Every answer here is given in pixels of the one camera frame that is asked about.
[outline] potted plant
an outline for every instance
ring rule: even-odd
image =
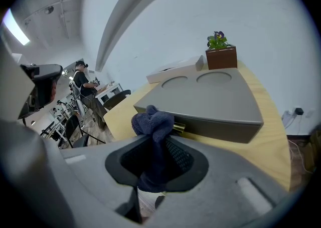
[[[207,37],[206,58],[209,70],[237,68],[236,47],[227,43],[222,31],[214,31],[214,36]]]

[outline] gray tray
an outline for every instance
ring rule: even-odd
[[[237,69],[193,72],[160,82],[135,105],[172,113],[185,131],[248,143],[263,125],[254,96]]]

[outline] wooden table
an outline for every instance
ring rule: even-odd
[[[257,135],[248,144],[223,141],[187,132],[183,136],[238,153],[272,176],[289,191],[290,153],[281,118],[265,88],[241,61],[238,61],[238,70],[250,87],[262,113],[264,125]],[[131,127],[131,118],[137,113],[133,105],[157,84],[145,84],[105,114],[106,124],[116,140],[136,135]]]

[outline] black t-shirt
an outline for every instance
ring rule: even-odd
[[[82,85],[85,84],[85,83],[88,83],[88,79],[86,78],[85,74],[81,71],[78,71],[75,76],[74,76],[74,82],[76,84],[76,86],[78,86],[80,88],[80,93],[83,95],[83,96],[88,96],[88,95],[91,95],[93,94],[96,90],[93,89],[93,88],[85,88],[83,87]]]

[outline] ceiling light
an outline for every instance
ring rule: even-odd
[[[15,18],[13,17],[11,10],[9,9],[3,19],[4,24],[9,31],[19,40],[20,43],[26,45],[30,40],[26,37],[23,31],[19,28]]]
[[[45,8],[45,14],[50,14],[54,11],[54,7],[53,6],[49,6],[47,8]]]

